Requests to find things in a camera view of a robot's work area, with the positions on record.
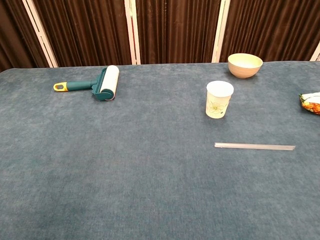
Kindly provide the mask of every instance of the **yellow handle grip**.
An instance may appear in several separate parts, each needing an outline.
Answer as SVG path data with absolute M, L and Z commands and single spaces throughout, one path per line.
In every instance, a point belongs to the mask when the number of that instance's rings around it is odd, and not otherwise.
M 59 82 L 53 85 L 53 90 L 57 92 L 68 92 L 67 82 Z

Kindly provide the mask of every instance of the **lint roller handle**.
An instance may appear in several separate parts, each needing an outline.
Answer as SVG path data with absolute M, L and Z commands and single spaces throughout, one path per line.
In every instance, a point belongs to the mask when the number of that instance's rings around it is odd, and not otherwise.
M 53 85 L 53 89 L 57 92 L 68 92 L 76 90 L 91 89 L 91 87 L 97 84 L 96 80 L 92 81 L 65 81 L 59 82 Z

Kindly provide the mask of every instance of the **lint roller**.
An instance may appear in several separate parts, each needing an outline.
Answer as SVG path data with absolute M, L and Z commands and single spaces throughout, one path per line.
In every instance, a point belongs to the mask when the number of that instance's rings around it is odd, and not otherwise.
M 92 89 L 98 100 L 110 101 L 115 98 L 119 78 L 119 68 L 110 65 L 103 68 L 96 80 L 91 81 L 65 81 L 53 85 L 57 92 Z

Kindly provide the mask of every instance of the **chip bag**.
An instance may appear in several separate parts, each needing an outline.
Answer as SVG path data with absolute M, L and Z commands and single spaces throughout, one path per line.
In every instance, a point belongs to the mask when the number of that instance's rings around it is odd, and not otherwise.
M 320 115 L 320 92 L 300 94 L 299 97 L 304 109 Z

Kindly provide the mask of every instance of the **beige bowl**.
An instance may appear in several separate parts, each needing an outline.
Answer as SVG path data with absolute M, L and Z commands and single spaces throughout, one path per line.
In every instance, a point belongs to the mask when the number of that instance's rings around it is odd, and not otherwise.
M 255 75 L 263 63 L 259 57 L 247 53 L 235 53 L 228 57 L 230 72 L 240 79 Z

